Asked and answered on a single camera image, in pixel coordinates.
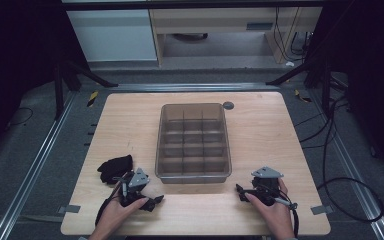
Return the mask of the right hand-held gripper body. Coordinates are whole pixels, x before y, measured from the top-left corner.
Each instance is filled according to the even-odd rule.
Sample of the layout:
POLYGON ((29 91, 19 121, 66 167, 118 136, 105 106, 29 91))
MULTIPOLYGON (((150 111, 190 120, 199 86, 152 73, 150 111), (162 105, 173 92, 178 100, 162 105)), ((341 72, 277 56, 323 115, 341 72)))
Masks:
POLYGON ((286 193, 280 189, 279 179, 283 177, 282 173, 264 166, 253 171, 251 176, 253 189, 248 190, 249 194, 256 196, 266 206, 280 203, 290 210, 296 209, 296 204, 292 203, 286 193))

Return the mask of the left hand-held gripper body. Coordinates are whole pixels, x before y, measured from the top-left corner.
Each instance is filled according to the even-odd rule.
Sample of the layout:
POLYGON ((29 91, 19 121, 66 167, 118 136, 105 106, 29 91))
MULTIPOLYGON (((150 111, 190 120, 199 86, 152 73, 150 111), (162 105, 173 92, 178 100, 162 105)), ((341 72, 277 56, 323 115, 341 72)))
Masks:
POLYGON ((119 190, 120 204, 123 207, 144 198, 141 191, 149 183, 149 178, 141 168, 126 173, 119 181, 121 184, 119 190))

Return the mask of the black cloth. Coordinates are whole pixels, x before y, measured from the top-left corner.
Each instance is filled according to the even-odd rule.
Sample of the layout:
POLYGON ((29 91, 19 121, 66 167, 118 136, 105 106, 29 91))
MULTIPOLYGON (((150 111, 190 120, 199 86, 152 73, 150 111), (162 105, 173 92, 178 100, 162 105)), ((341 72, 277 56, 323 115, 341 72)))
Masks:
POLYGON ((133 158, 131 155, 117 157, 102 163, 97 171, 100 173, 100 180, 103 183, 115 184, 115 177, 122 177, 133 168, 133 158))

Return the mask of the clear plastic divided box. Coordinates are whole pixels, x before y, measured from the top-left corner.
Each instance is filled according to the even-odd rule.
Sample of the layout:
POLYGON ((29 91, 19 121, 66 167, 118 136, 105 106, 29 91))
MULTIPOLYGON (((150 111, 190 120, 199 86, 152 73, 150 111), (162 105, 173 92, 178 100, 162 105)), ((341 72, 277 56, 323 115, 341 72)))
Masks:
POLYGON ((223 183, 231 173, 228 131, 220 103, 162 106, 155 174, 164 184, 223 183))

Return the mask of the person's right hand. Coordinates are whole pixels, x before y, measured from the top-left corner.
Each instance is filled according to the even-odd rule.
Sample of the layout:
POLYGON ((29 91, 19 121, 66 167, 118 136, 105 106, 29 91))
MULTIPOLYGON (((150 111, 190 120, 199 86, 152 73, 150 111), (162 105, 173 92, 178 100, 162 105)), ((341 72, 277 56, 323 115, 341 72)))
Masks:
POLYGON ((295 237, 290 210, 287 206, 280 203, 266 206, 256 196, 249 193, 245 195, 260 213, 273 237, 295 237))

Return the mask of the person's left hand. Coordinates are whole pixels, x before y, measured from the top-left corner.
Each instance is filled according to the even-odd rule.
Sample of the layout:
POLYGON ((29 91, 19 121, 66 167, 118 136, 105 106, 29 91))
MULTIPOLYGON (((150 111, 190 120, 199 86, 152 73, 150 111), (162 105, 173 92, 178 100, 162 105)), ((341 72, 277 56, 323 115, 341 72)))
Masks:
POLYGON ((148 198, 141 198, 123 207, 117 198, 111 199, 104 208, 93 232, 115 233, 122 226, 123 222, 139 210, 147 201, 148 198))

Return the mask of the grey tape piece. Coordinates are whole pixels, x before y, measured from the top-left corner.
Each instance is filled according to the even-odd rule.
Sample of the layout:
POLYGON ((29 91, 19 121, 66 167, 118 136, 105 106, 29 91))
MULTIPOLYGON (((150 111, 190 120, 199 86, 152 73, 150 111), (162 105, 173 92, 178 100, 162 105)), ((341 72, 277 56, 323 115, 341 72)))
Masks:
POLYGON ((65 213, 78 213, 81 206, 78 205, 65 205, 61 206, 58 209, 59 214, 65 214, 65 213))
POLYGON ((334 212, 334 209, 329 205, 319 205, 310 208, 313 215, 330 214, 334 212))

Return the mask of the yellow black tape strip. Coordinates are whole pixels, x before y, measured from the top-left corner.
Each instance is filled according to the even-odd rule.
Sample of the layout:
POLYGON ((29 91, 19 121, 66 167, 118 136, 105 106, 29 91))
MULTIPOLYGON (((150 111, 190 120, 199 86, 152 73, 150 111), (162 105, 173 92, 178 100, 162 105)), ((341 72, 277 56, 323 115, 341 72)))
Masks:
POLYGON ((89 97, 89 100, 87 102, 87 105, 86 105, 87 107, 92 107, 93 106, 93 104, 94 104, 94 102, 95 102, 95 100, 96 100, 96 98, 98 96, 98 93, 99 93, 99 91, 97 91, 97 90, 95 90, 95 91, 93 91, 91 93, 91 95, 89 97))
POLYGON ((294 89, 294 95, 297 99, 305 103, 311 103, 312 100, 309 97, 303 97, 298 89, 294 89))

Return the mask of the black metal stand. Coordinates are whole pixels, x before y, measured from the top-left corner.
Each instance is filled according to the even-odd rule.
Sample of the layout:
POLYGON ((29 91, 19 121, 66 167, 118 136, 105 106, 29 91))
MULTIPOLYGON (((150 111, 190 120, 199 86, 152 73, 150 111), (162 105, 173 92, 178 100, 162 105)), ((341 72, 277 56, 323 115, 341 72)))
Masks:
POLYGON ((304 81, 307 88, 314 88, 318 83, 322 84, 321 107, 325 115, 330 117, 332 115, 329 103, 331 66, 327 58, 311 58, 279 78, 267 82, 267 85, 278 86, 302 72, 307 72, 304 81))
POLYGON ((87 70, 72 61, 58 63, 54 68, 56 102, 55 119, 59 119, 64 111, 63 84, 66 84, 70 91, 78 91, 81 87, 80 80, 77 77, 78 74, 89 78, 105 88, 117 87, 117 84, 104 80, 90 70, 87 70))

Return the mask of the white cabinet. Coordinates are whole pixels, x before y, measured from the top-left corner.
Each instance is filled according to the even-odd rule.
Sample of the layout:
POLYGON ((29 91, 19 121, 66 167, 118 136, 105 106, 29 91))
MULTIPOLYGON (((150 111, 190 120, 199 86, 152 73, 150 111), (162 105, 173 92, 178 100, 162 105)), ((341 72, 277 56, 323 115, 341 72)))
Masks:
POLYGON ((70 11, 88 62, 156 60, 147 10, 70 11))

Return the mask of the light wooden desk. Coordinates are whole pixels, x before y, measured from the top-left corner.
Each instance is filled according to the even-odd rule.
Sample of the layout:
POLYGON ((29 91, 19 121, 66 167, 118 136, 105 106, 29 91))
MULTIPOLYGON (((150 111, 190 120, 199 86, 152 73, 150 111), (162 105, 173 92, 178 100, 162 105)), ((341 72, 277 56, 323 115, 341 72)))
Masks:
POLYGON ((276 63, 286 61, 286 52, 296 32, 313 32, 321 7, 233 8, 150 10, 158 63, 167 34, 264 32, 276 63))

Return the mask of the aluminium floor rail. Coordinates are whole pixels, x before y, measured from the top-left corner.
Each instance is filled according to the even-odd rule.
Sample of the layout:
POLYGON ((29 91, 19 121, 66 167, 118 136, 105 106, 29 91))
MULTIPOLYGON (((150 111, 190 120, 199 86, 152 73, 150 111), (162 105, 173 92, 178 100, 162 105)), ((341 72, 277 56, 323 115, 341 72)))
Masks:
POLYGON ((360 174, 335 126, 335 112, 337 111, 337 104, 341 102, 341 99, 336 99, 333 102, 329 100, 332 115, 327 117, 321 107, 321 94, 311 90, 310 97, 313 99, 327 129, 325 140, 322 144, 322 183, 318 186, 318 189, 325 192, 332 205, 338 211, 354 221, 370 225, 377 240, 384 240, 384 204, 379 195, 366 183, 360 174), (333 147, 338 155, 337 159, 345 172, 344 176, 333 177, 331 179, 326 177, 327 148, 329 145, 333 147), (363 217, 358 217, 356 214, 352 214, 350 210, 345 210, 332 199, 329 186, 340 181, 351 186, 360 208, 364 213, 363 217))
POLYGON ((77 95, 77 92, 68 92, 67 99, 63 104, 61 115, 53 122, 11 204, 9 205, 5 214, 1 217, 0 240, 8 239, 13 227, 15 226, 15 223, 20 217, 21 211, 23 210, 31 191, 38 177, 40 176, 48 156, 53 149, 61 129, 64 126, 66 119, 72 109, 73 102, 77 95))

